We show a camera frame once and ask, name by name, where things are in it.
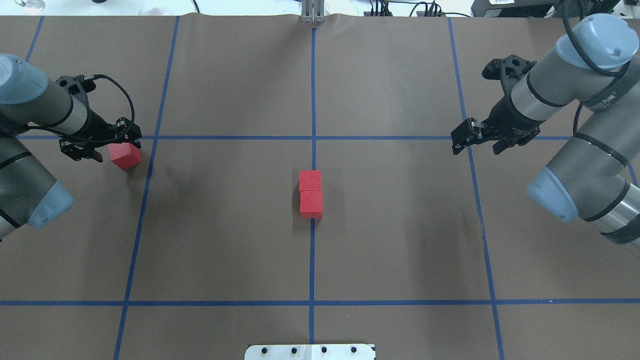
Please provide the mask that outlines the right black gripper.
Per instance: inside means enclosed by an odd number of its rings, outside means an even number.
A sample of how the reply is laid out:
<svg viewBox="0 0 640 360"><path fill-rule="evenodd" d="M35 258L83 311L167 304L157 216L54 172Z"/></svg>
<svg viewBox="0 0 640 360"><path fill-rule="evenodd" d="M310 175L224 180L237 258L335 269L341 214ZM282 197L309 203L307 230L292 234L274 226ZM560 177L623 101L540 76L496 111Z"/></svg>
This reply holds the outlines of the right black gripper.
<svg viewBox="0 0 640 360"><path fill-rule="evenodd" d="M465 148L494 139L494 155L500 155L514 146L524 146L540 133L541 121L519 112L512 100L499 100L484 121L466 118L450 133L453 155Z"/></svg>

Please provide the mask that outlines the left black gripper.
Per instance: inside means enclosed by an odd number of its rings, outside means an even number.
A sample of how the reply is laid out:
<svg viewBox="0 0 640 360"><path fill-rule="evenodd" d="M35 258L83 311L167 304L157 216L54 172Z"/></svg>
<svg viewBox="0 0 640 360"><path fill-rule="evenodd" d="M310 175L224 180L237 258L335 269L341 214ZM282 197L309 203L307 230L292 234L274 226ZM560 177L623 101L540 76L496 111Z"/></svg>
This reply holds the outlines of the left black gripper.
<svg viewBox="0 0 640 360"><path fill-rule="evenodd" d="M140 126L126 117L109 124L95 112L88 111L85 123L78 130L71 132L71 126L63 123L59 132L60 151L73 161L87 159L102 163L103 155L96 149L112 143L127 143L137 149L142 148Z"/></svg>

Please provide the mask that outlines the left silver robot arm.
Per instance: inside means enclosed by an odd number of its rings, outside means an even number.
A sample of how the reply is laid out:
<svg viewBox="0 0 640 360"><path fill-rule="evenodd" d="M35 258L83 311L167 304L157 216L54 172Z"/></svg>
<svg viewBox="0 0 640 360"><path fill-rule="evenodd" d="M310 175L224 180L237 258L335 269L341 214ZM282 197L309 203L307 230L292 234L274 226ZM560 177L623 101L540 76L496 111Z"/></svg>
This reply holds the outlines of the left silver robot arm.
<svg viewBox="0 0 640 360"><path fill-rule="evenodd" d="M2 53L1 67L1 237L23 227L42 229L73 207L64 183L37 157L26 141L57 141L73 161L102 163L100 148L128 144L141 148L143 133L133 99L109 75L62 75L44 71L14 54ZM124 95L129 116L106 121L90 104L96 82L105 80Z"/></svg>

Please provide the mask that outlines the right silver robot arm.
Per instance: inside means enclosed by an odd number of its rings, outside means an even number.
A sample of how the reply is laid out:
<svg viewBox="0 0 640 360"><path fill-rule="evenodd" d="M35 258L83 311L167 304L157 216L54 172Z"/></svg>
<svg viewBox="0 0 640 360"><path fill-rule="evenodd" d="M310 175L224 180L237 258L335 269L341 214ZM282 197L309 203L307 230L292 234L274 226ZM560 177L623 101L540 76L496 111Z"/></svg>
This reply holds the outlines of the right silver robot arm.
<svg viewBox="0 0 640 360"><path fill-rule="evenodd" d="M525 146L573 101L590 111L583 125L526 188L565 223L582 219L614 244L639 246L639 187L621 176L639 155L639 37L623 19L595 13L571 26L540 61L518 55L483 69L503 97L483 121L467 118L450 134L452 152L493 142L499 155Z"/></svg>

